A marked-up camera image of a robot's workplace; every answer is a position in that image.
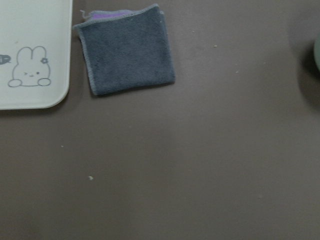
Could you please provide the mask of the grey folded cloth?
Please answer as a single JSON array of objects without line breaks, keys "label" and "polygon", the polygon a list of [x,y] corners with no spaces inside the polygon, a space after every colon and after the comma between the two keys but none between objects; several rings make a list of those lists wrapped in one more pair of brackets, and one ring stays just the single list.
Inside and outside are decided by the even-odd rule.
[{"label": "grey folded cloth", "polygon": [[165,15],[158,4],[140,10],[93,10],[73,28],[94,95],[175,82]]}]

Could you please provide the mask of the cream rabbit tray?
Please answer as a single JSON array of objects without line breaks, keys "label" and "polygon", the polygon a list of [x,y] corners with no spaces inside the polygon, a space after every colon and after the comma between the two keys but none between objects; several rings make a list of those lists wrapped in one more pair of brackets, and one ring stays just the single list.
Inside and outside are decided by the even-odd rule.
[{"label": "cream rabbit tray", "polygon": [[0,108],[45,109],[70,85],[71,0],[0,2]]}]

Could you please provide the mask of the mint green bowl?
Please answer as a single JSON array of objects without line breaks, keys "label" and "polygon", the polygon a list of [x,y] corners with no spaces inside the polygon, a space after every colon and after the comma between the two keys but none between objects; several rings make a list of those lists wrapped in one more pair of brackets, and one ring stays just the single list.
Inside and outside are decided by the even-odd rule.
[{"label": "mint green bowl", "polygon": [[316,38],[313,46],[314,61],[317,69],[320,71],[320,36]]}]

